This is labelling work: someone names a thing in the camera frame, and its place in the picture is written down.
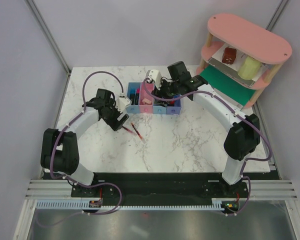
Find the pink eraser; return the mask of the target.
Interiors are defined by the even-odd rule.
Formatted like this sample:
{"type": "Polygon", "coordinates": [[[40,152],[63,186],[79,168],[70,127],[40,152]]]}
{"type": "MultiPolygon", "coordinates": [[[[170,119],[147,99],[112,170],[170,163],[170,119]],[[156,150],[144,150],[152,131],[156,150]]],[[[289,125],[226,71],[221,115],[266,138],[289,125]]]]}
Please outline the pink eraser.
{"type": "Polygon", "coordinates": [[[140,102],[141,105],[147,105],[147,106],[151,106],[153,104],[153,101],[148,99],[148,98],[143,98],[140,102]]]}

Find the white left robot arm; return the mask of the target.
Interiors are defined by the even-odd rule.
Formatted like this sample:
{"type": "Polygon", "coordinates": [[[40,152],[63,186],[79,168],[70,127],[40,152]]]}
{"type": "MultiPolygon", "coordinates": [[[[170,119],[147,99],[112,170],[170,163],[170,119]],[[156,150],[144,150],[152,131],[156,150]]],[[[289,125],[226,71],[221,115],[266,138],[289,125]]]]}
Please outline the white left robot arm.
{"type": "Polygon", "coordinates": [[[98,89],[96,96],[85,101],[81,112],[68,123],[56,129],[48,128],[43,133],[40,165],[54,173],[82,185],[82,191],[89,197],[96,196],[100,185],[94,181],[94,173],[80,163],[78,140],[98,121],[103,120],[113,131],[118,131],[128,120],[124,113],[132,101],[123,95],[116,97],[113,92],[98,89]]]}

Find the pink capped black highlighter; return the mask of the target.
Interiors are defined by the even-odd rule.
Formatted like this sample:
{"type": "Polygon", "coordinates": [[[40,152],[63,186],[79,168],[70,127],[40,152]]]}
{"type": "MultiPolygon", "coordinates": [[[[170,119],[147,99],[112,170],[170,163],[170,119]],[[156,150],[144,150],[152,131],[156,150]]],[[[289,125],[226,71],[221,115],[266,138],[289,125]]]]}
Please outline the pink capped black highlighter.
{"type": "Polygon", "coordinates": [[[137,88],[136,93],[135,93],[135,98],[134,98],[134,104],[135,105],[139,104],[139,98],[140,98],[140,88],[137,88]]]}

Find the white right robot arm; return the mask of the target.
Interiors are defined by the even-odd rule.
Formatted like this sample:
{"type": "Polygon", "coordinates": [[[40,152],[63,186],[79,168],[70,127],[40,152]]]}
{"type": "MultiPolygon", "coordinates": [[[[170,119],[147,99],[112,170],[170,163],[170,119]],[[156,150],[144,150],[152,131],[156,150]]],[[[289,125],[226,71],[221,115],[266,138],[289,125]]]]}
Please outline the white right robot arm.
{"type": "Polygon", "coordinates": [[[207,110],[227,132],[223,147],[227,154],[219,191],[225,197],[237,191],[236,183],[243,177],[246,160],[260,143],[260,121],[255,114],[246,115],[227,103],[209,84],[207,77],[192,76],[184,62],[168,66],[170,78],[162,77],[158,70],[149,70],[145,83],[154,84],[148,94],[161,102],[189,98],[207,110]]]}

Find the blue capped black highlighter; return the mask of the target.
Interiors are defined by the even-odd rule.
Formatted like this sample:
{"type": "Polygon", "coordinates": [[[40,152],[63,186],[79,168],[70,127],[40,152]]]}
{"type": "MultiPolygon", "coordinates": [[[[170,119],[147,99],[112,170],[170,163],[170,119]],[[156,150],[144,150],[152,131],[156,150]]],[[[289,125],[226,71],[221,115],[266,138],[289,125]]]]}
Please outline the blue capped black highlighter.
{"type": "Polygon", "coordinates": [[[136,90],[131,89],[129,93],[129,99],[131,100],[131,105],[135,104],[135,94],[136,94],[136,90]]]}

